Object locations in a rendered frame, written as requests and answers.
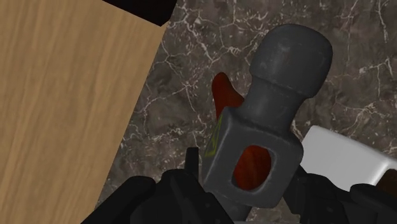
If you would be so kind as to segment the light wooden cabinet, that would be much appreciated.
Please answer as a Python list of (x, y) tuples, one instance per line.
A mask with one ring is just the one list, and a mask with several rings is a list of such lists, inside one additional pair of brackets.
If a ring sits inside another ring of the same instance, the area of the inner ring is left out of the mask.
[(102, 0), (0, 0), (0, 224), (80, 224), (165, 32)]

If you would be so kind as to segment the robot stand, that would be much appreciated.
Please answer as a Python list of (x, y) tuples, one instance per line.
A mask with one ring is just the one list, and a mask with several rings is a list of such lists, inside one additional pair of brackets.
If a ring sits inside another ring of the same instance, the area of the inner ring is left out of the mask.
[(103, 0), (159, 27), (168, 22), (178, 0)]

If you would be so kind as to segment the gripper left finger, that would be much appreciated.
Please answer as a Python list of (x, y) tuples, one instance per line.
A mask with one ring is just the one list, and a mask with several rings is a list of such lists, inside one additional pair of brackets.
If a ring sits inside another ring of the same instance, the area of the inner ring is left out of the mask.
[(216, 197), (198, 181), (199, 149), (186, 149), (185, 166), (155, 182), (132, 176), (81, 224), (233, 224)]

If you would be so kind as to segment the grey hammer with red handle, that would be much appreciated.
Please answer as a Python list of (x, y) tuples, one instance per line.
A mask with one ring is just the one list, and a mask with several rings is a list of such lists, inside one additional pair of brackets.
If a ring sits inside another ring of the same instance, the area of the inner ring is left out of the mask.
[[(271, 208), (281, 200), (303, 157), (291, 122), (303, 101), (319, 92), (332, 57), (325, 36), (297, 24), (274, 27), (257, 48), (244, 102), (222, 111), (202, 157), (204, 190), (234, 221), (244, 221), (253, 207)], [(268, 150), (271, 169), (260, 186), (243, 190), (233, 171), (251, 145)]]

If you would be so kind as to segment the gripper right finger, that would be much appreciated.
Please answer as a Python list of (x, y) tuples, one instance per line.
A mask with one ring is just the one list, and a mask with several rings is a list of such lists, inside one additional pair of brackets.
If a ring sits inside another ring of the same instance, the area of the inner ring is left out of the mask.
[(397, 224), (397, 197), (369, 184), (349, 191), (299, 167), (284, 193), (301, 224)]

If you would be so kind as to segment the white rounded block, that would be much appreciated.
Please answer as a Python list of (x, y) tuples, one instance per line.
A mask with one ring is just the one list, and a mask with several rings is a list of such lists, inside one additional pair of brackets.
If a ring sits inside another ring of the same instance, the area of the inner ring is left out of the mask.
[(320, 126), (309, 129), (302, 145), (303, 169), (346, 191), (358, 183), (375, 186), (386, 171), (397, 171), (397, 159)]

